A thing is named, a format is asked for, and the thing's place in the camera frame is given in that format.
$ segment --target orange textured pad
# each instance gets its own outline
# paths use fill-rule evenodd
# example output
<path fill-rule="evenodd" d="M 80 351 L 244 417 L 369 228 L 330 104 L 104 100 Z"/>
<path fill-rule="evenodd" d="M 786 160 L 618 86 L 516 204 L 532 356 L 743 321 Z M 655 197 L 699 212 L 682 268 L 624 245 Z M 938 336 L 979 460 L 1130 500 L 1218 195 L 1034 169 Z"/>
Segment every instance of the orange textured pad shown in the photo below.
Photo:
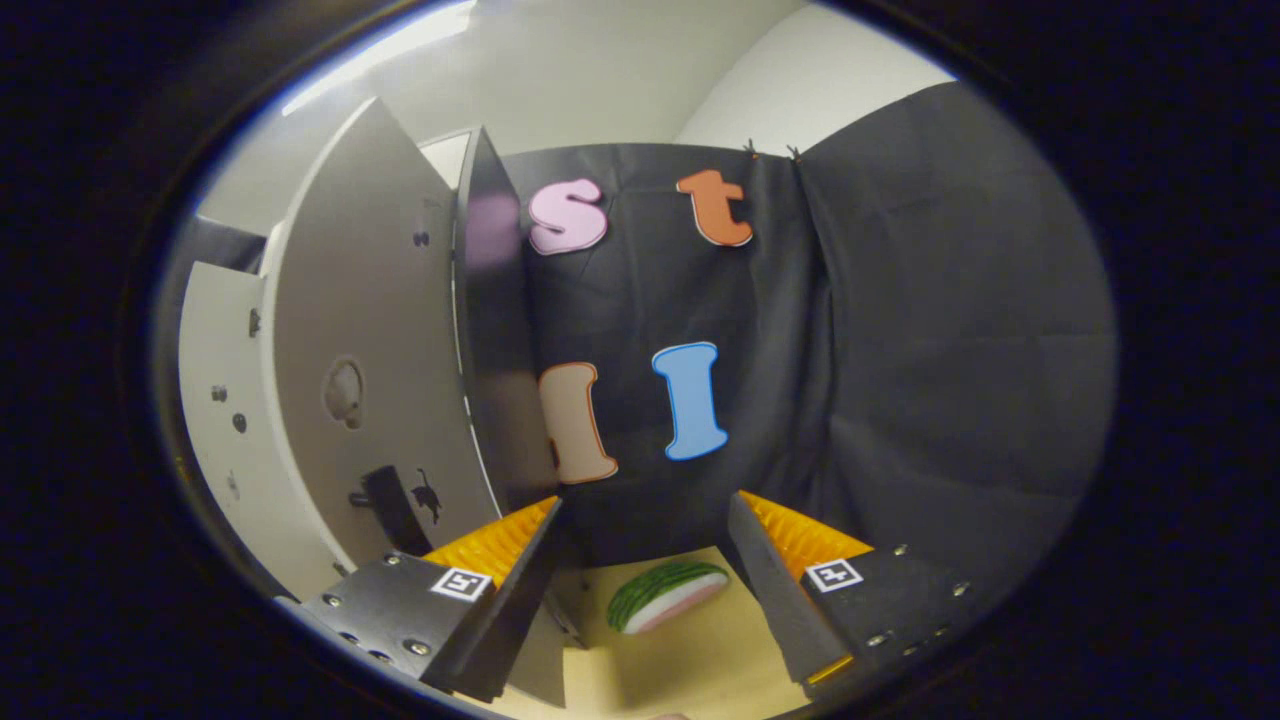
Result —
<path fill-rule="evenodd" d="M 874 550 L 872 546 L 828 528 L 813 518 L 764 500 L 746 491 L 737 491 L 764 525 L 764 532 L 778 548 L 787 571 L 799 583 L 804 569 L 820 562 L 844 560 Z"/>
<path fill-rule="evenodd" d="M 494 587 L 500 588 L 557 500 L 559 498 L 553 495 L 541 502 L 522 507 L 444 547 L 433 550 L 422 560 L 492 575 Z"/>

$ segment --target black fabric backdrop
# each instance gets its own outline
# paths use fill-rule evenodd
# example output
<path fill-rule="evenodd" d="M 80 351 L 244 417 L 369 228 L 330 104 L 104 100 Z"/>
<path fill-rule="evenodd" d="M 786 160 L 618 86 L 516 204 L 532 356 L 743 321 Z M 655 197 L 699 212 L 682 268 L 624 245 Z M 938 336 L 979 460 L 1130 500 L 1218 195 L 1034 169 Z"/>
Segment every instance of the black fabric backdrop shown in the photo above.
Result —
<path fill-rule="evenodd" d="M 604 193 L 599 243 L 526 246 L 538 370 L 595 364 L 620 464 L 566 489 L 590 562 L 723 543 L 745 488 L 1007 588 L 1070 519 L 1112 404 L 1106 278 L 1066 190 L 970 91 L 920 91 L 799 161 L 598 145 L 503 163 L 526 206 L 582 177 Z M 707 168 L 744 188 L 742 247 L 704 240 L 675 188 Z M 650 359 L 695 341 L 719 348 L 730 439 L 675 462 Z"/>
<path fill-rule="evenodd" d="M 829 363 L 824 283 L 795 165 L 782 158 L 673 145 L 599 145 L 503 158 L 521 202 L 581 177 L 599 184 L 609 218 L 593 247 L 540 256 L 526 245 L 539 372 L 593 363 L 595 419 L 618 461 L 608 479 L 570 486 L 588 561 L 614 564 L 719 542 L 737 488 L 804 496 L 820 457 Z M 742 186 L 731 202 L 754 238 L 703 238 L 676 182 L 721 170 Z M 529 228 L 527 209 L 522 218 Z M 712 386 L 728 442 L 667 459 L 673 427 L 654 352 L 708 341 Z"/>

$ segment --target table surface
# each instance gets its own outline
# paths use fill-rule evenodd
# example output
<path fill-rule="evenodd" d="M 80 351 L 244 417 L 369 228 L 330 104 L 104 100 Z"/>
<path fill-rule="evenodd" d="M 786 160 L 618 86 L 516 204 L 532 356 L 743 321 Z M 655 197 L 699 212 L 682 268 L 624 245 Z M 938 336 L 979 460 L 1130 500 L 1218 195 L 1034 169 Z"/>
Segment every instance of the table surface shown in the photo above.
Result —
<path fill-rule="evenodd" d="M 611 629 L 604 610 L 613 593 L 649 568 L 676 559 L 719 565 L 731 582 L 649 633 L 623 635 Z M 552 707 L 511 687 L 492 705 L 476 705 L 521 720 L 649 720 L 673 712 L 690 720 L 741 720 L 772 717 L 808 702 L 787 676 L 759 603 L 718 550 L 594 568 L 585 578 L 580 630 L 588 650 L 564 648 L 567 707 Z"/>

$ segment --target white wall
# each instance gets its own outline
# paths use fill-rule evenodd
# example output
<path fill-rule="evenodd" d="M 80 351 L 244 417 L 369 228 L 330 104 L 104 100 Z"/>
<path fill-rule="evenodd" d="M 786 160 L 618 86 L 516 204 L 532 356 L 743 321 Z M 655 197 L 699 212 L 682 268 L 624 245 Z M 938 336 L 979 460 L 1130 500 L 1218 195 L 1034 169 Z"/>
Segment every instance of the white wall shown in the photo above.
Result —
<path fill-rule="evenodd" d="M 671 142 L 737 58 L 803 5 L 479 0 L 462 33 L 392 58 L 288 117 L 269 108 L 212 183 L 200 214 L 270 232 L 324 143 L 375 95 L 415 143 L 481 124 L 503 155 L 593 142 Z M 443 149 L 429 159 L 451 163 Z M 451 172 L 442 168 L 447 178 Z"/>
<path fill-rule="evenodd" d="M 895 100 L 952 79 L 878 29 L 822 5 L 764 35 L 694 111 L 676 142 L 801 151 Z"/>

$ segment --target light strip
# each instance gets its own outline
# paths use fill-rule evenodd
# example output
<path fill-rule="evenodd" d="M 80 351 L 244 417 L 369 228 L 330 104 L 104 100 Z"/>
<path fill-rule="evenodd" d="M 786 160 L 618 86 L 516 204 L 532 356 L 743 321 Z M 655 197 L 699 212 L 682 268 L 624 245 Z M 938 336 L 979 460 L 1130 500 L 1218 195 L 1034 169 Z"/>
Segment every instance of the light strip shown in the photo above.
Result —
<path fill-rule="evenodd" d="M 329 90 L 351 82 L 397 55 L 403 55 L 415 47 L 458 35 L 467 29 L 471 22 L 471 8 L 475 4 L 476 0 L 466 0 L 465 3 L 442 8 L 410 22 L 293 96 L 280 110 L 280 114 L 288 117 Z"/>

